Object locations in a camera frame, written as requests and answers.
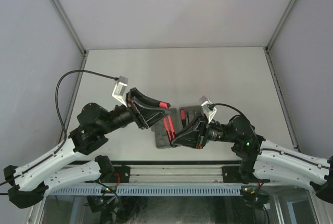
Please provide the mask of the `grey plastic tool case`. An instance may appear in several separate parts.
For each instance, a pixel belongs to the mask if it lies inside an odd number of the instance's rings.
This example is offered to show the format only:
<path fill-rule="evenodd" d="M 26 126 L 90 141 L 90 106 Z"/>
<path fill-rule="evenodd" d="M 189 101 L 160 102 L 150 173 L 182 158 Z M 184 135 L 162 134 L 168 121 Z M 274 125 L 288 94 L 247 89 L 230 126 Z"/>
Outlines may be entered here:
<path fill-rule="evenodd" d="M 202 108 L 200 105 L 194 105 L 194 106 L 186 106 L 186 107 L 180 107 L 180 108 L 170 108 L 171 111 L 171 118 L 175 129 L 175 134 L 179 133 L 182 129 L 182 123 L 181 123 L 181 116 L 180 116 L 180 110 L 186 110 L 188 108 L 198 107 L 201 110 L 201 113 L 203 113 Z M 155 135 L 155 146 L 157 149 L 165 149 L 165 148 L 171 148 L 167 132 L 164 127 L 163 120 L 159 121 L 157 124 L 151 127 L 152 132 Z"/>

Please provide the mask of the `right aluminium frame post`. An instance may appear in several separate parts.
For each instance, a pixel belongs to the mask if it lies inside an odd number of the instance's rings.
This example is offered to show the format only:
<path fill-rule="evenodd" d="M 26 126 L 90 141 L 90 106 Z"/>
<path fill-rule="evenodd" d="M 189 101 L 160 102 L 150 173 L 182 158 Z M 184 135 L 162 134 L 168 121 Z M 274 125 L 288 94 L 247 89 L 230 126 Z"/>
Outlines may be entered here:
<path fill-rule="evenodd" d="M 284 119 L 287 125 L 287 129 L 289 132 L 289 135 L 291 137 L 291 142 L 293 144 L 293 146 L 299 147 L 299 142 L 297 140 L 297 134 L 296 131 L 294 129 L 294 126 L 292 124 L 292 120 L 291 120 L 291 116 L 290 116 L 290 112 L 288 110 L 288 106 L 286 103 L 286 99 L 285 99 L 285 95 L 283 92 L 283 88 L 280 82 L 280 79 L 278 77 L 278 72 L 276 69 L 276 65 L 274 63 L 274 58 L 273 58 L 273 47 L 276 43 L 276 41 L 278 40 L 279 36 L 281 35 L 289 17 L 291 16 L 297 2 L 299 0 L 289 0 L 268 44 L 266 47 L 264 47 L 264 52 L 265 52 L 265 57 L 266 57 L 266 61 L 273 79 L 273 83 L 275 86 L 275 90 L 277 92 L 277 96 L 281 105 L 281 109 L 283 111 L 283 115 L 284 115 Z"/>

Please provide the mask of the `red utility knife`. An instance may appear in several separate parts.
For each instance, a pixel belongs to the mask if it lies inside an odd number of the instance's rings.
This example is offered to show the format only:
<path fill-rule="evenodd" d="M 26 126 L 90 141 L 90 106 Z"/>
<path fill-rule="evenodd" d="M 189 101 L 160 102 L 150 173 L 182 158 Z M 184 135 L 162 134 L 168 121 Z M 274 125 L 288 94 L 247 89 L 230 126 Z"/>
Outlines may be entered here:
<path fill-rule="evenodd" d="M 160 102 L 159 107 L 164 109 L 169 109 L 170 105 L 166 102 Z M 175 139 L 175 129 L 170 114 L 163 119 L 163 123 L 168 135 L 170 145 L 172 145 L 172 141 Z"/>

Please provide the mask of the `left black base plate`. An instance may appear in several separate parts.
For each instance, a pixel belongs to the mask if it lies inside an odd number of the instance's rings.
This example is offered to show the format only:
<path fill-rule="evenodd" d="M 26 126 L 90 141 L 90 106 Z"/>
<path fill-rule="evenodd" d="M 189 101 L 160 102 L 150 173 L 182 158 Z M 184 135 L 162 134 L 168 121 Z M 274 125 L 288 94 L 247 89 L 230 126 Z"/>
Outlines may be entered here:
<path fill-rule="evenodd" d="M 112 175 L 106 175 L 100 179 L 102 183 L 129 183 L 131 168 L 129 166 L 116 166 Z"/>

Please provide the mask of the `left aluminium frame post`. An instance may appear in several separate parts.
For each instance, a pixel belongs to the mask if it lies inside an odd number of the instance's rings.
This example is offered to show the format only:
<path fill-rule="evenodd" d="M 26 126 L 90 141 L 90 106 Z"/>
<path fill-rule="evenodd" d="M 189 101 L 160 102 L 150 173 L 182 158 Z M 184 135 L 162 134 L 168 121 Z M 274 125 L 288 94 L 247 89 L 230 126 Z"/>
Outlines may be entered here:
<path fill-rule="evenodd" d="M 55 12 L 57 13 L 58 17 L 62 21 L 64 27 L 66 28 L 67 33 L 70 35 L 71 40 L 75 43 L 76 48 L 79 50 L 80 53 L 80 62 L 79 62 L 79 68 L 84 68 L 86 63 L 86 49 L 84 45 L 82 44 L 82 41 L 79 38 L 79 35 L 77 34 L 69 16 L 67 15 L 62 3 L 60 0 L 49 0 L 51 5 L 53 6 Z M 65 111 L 65 117 L 64 117 L 64 123 L 66 126 L 69 125 L 72 111 L 74 108 L 74 103 L 76 99 L 76 95 L 79 88 L 79 83 L 81 81 L 81 75 L 77 74 L 74 79 L 74 85 L 73 89 L 70 94 L 69 104 L 67 106 L 67 109 Z"/>

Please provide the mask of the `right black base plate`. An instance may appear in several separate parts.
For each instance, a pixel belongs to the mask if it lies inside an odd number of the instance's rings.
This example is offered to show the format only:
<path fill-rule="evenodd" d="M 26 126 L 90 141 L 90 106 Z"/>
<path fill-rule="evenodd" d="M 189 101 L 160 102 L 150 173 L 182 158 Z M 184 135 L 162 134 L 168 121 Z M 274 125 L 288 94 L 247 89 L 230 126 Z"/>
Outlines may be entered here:
<path fill-rule="evenodd" d="M 245 168 L 242 166 L 223 166 L 222 177 L 224 183 L 242 183 L 252 184 L 266 182 L 269 183 L 269 179 L 260 179 L 254 175 L 254 168 Z"/>

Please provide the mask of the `red black screwdriver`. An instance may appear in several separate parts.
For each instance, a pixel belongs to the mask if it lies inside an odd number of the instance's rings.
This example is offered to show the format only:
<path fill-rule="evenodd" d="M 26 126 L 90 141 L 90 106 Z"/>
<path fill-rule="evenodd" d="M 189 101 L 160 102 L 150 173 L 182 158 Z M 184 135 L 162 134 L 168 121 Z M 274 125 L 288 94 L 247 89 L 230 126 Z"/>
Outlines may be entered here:
<path fill-rule="evenodd" d="M 183 109 L 180 110 L 180 116 L 181 116 L 182 126 L 183 126 L 183 128 L 185 128 L 187 125 L 187 120 L 186 120 L 186 113 Z"/>

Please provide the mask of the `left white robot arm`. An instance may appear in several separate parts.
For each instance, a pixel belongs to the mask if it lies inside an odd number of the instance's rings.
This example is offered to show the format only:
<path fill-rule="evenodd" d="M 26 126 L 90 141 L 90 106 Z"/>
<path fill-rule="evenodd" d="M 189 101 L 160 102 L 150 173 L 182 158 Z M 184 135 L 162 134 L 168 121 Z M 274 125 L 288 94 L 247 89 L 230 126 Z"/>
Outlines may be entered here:
<path fill-rule="evenodd" d="M 142 94 L 132 88 L 126 94 L 125 103 L 107 111 L 96 103 L 86 104 L 77 116 L 79 126 L 69 137 L 36 160 L 21 166 L 4 168 L 4 177 L 10 184 L 9 201 L 20 209 L 31 207 L 45 196 L 86 181 L 109 182 L 114 167 L 107 155 L 72 168 L 65 166 L 87 157 L 105 143 L 107 134 L 136 123 L 140 129 L 149 129 L 170 115 L 170 104 Z"/>

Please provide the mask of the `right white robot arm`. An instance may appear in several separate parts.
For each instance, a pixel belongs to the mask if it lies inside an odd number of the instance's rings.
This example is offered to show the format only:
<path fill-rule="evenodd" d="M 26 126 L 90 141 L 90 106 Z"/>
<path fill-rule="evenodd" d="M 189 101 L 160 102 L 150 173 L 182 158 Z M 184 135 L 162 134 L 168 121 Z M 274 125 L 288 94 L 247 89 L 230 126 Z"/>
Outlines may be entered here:
<path fill-rule="evenodd" d="M 277 181 L 315 193 L 332 203 L 332 158 L 318 158 L 284 148 L 254 132 L 242 115 L 227 124 L 208 121 L 197 115 L 171 141 L 172 147 L 202 149 L 210 141 L 232 143 L 232 152 L 241 158 L 239 176 L 243 183 Z"/>

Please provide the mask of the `aluminium frame post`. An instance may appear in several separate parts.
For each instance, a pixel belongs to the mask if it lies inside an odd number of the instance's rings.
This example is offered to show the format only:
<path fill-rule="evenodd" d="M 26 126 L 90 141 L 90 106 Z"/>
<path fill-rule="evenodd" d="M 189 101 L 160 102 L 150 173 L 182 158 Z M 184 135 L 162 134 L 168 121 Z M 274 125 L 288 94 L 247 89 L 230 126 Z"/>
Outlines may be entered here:
<path fill-rule="evenodd" d="M 64 27 L 66 28 L 67 33 L 70 35 L 71 40 L 75 43 L 76 48 L 79 50 L 80 53 L 80 62 L 79 62 L 79 68 L 84 68 L 86 63 L 86 49 L 84 45 L 82 44 L 82 41 L 79 38 L 79 35 L 77 34 L 69 16 L 67 15 L 62 3 L 60 0 L 49 0 L 51 5 L 53 6 L 55 12 L 57 13 L 58 17 L 62 21 Z M 65 117 L 64 117 L 64 123 L 66 126 L 69 125 L 72 111 L 74 108 L 74 103 L 76 99 L 76 95 L 79 88 L 79 83 L 81 81 L 81 75 L 77 74 L 74 79 L 74 85 L 73 89 L 70 94 L 69 104 L 67 106 L 67 109 L 65 111 Z"/>
<path fill-rule="evenodd" d="M 273 79 L 273 83 L 275 86 L 275 90 L 277 92 L 277 96 L 281 105 L 281 109 L 283 111 L 283 115 L 284 115 L 284 119 L 287 125 L 287 129 L 289 132 L 289 135 L 291 137 L 291 142 L 293 144 L 293 146 L 299 147 L 299 142 L 297 140 L 297 134 L 296 131 L 294 129 L 294 126 L 292 124 L 292 120 L 291 120 L 291 116 L 290 116 L 290 112 L 288 110 L 288 106 L 286 103 L 286 99 L 285 99 L 285 95 L 283 92 L 283 88 L 280 82 L 280 79 L 278 77 L 278 72 L 276 69 L 276 65 L 274 63 L 274 58 L 273 58 L 273 47 L 276 43 L 276 41 L 278 40 L 279 36 L 281 35 L 289 17 L 291 16 L 297 2 L 299 0 L 289 0 L 268 44 L 266 47 L 264 47 L 264 52 L 265 52 L 265 57 L 266 57 L 266 61 Z"/>

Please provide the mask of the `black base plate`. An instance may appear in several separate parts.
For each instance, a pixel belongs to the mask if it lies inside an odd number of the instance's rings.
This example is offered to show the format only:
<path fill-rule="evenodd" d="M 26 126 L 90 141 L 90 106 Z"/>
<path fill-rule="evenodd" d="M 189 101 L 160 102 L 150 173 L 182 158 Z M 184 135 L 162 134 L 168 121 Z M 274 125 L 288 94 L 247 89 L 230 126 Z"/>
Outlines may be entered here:
<path fill-rule="evenodd" d="M 129 166 L 116 166 L 112 175 L 106 175 L 100 179 L 102 183 L 129 183 L 131 168 Z"/>
<path fill-rule="evenodd" d="M 242 183 L 252 184 L 266 182 L 269 183 L 269 179 L 260 179 L 254 175 L 254 168 L 245 168 L 242 166 L 223 166 L 222 177 L 224 183 Z"/>

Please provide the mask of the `aluminium mounting rail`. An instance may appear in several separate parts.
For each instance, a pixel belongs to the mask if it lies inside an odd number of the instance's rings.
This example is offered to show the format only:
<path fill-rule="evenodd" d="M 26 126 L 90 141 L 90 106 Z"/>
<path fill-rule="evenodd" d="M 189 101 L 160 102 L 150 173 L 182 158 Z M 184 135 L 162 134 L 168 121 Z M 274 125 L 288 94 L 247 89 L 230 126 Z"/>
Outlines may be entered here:
<path fill-rule="evenodd" d="M 50 191 L 57 188 L 64 188 L 80 183 L 100 182 L 106 175 L 112 175 L 114 167 L 107 165 L 101 167 L 97 162 L 92 161 L 83 166 L 76 166 L 56 172 L 39 172 L 26 176 L 30 179 L 31 185 L 40 184 L 47 186 Z M 131 168 L 129 183 L 120 184 L 213 184 L 224 183 L 222 168 Z"/>

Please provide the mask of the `red handled pliers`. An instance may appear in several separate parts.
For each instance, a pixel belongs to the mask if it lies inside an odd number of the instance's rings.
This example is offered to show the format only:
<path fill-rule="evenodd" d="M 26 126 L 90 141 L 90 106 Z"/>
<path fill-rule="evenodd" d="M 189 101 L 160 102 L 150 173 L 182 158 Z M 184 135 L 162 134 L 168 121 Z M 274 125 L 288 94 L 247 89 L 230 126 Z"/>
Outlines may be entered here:
<path fill-rule="evenodd" d="M 198 107 L 186 109 L 185 115 L 186 115 L 187 123 L 190 123 L 200 113 L 201 113 L 201 110 Z"/>

